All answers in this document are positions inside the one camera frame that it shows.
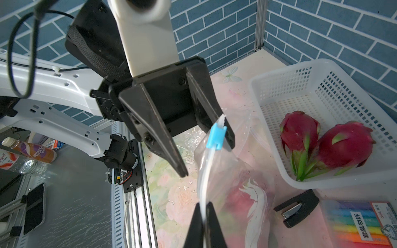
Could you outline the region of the pink dragon fruit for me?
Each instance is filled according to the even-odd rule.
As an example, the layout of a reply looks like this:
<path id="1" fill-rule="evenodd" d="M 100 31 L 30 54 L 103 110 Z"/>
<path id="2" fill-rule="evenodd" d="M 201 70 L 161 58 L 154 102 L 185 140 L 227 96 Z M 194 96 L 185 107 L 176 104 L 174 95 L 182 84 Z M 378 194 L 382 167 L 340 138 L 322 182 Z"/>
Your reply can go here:
<path id="1" fill-rule="evenodd" d="M 356 121 L 337 124 L 318 140 L 314 155 L 303 179 L 336 171 L 339 176 L 352 168 L 363 166 L 373 151 L 376 141 L 373 130 Z"/>
<path id="2" fill-rule="evenodd" d="M 286 114 L 280 124 L 280 137 L 297 181 L 303 181 L 313 168 L 309 164 L 316 147 L 320 123 L 302 111 Z"/>

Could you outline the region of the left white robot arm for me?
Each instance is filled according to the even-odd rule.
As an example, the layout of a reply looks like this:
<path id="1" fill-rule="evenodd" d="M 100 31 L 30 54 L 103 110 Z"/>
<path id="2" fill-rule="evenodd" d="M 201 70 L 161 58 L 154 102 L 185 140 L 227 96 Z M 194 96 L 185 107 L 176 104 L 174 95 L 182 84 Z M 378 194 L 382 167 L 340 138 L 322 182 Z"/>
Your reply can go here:
<path id="1" fill-rule="evenodd" d="M 38 35 L 55 1 L 38 1 L 29 65 L 12 63 L 14 38 L 1 63 L 1 124 L 31 130 L 85 152 L 109 168 L 132 171 L 137 158 L 120 136 L 100 133 L 63 116 L 51 104 L 75 107 L 125 123 L 134 137 L 181 177 L 187 168 L 173 137 L 199 126 L 235 135 L 216 99 L 203 58 L 179 61 L 170 1 L 88 1 L 73 18 L 66 47 L 86 69 L 55 72 L 36 65 Z"/>

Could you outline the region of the aluminium mounting rail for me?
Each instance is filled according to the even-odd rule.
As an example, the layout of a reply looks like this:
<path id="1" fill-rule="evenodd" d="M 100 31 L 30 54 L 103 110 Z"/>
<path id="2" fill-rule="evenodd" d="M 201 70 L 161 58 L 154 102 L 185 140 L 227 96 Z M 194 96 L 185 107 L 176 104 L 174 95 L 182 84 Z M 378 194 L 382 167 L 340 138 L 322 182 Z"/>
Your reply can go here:
<path id="1" fill-rule="evenodd" d="M 142 143 L 134 142 L 139 156 L 138 179 L 123 185 L 114 184 L 111 190 L 112 247 L 156 248 L 157 236 L 148 188 Z"/>

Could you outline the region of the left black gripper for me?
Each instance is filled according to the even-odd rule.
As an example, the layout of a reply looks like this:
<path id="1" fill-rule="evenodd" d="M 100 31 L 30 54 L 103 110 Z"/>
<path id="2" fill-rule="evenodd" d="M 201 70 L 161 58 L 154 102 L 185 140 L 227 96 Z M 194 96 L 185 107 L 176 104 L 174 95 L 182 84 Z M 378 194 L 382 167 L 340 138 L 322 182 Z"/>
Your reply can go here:
<path id="1" fill-rule="evenodd" d="M 133 134 L 186 177 L 173 137 L 194 126 L 209 132 L 223 111 L 205 60 L 178 56 L 171 6 L 87 1 L 68 29 L 67 49 L 105 78 L 98 101 L 110 101 Z"/>

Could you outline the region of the plastic drink bottle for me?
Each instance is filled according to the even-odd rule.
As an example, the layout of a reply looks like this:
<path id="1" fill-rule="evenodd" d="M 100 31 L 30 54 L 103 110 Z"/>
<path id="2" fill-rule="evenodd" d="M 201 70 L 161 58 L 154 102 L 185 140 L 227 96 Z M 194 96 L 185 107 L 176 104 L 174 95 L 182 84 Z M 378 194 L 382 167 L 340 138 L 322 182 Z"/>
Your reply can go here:
<path id="1" fill-rule="evenodd" d="M 23 142 L 12 137 L 5 138 L 2 141 L 2 145 L 44 163 L 52 163 L 57 158 L 57 153 L 54 150 L 42 145 Z"/>

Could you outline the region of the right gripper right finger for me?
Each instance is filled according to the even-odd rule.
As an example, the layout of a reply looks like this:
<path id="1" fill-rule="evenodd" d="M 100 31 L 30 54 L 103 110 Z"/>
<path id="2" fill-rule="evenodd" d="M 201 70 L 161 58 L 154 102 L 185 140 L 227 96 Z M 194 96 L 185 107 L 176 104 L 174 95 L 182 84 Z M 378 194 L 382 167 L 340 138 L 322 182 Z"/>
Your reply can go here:
<path id="1" fill-rule="evenodd" d="M 206 206 L 205 244 L 207 248 L 227 248 L 214 206 L 209 202 Z"/>

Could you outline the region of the black stapler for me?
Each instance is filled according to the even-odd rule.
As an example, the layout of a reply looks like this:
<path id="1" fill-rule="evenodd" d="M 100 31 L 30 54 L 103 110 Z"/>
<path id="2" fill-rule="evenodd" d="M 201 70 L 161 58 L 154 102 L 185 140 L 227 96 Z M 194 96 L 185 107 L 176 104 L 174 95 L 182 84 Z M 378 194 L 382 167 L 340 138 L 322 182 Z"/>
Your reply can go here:
<path id="1" fill-rule="evenodd" d="M 294 196 L 274 208 L 284 218 L 283 224 L 286 228 L 292 228 L 307 218 L 319 204 L 319 198 L 313 190 L 307 190 L 300 195 Z"/>

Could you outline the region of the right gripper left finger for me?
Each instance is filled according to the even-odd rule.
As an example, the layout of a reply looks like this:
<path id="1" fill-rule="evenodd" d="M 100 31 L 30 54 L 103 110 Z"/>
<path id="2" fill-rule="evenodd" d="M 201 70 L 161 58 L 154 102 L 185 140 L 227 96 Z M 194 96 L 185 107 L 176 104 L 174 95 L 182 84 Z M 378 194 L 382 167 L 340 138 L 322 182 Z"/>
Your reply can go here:
<path id="1" fill-rule="evenodd" d="M 183 248 L 203 248 L 204 227 L 200 211 L 200 204 L 197 203 L 188 229 Z"/>

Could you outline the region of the highlighter marker pack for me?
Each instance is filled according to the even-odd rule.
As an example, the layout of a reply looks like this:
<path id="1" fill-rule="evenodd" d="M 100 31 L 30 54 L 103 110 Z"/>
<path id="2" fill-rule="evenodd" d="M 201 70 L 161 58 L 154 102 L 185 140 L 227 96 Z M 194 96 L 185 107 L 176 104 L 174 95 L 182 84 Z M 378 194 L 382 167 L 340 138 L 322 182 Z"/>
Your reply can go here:
<path id="1" fill-rule="evenodd" d="M 397 212 L 388 201 L 323 200 L 334 248 L 395 248 Z"/>

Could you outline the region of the white plastic mesh basket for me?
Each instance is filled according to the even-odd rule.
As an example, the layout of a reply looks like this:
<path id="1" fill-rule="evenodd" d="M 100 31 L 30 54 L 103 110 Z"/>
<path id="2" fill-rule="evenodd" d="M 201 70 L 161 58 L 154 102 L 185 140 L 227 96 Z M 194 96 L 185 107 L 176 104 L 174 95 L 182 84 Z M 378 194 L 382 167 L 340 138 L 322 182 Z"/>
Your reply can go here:
<path id="1" fill-rule="evenodd" d="M 333 189 L 396 179 L 397 124 L 335 62 L 319 59 L 287 66 L 253 77 L 248 88 L 278 170 L 290 186 Z M 284 155 L 279 129 L 285 115 L 294 111 L 316 119 L 321 133 L 349 121 L 371 128 L 375 145 L 367 163 L 340 176 L 328 172 L 297 181 Z"/>

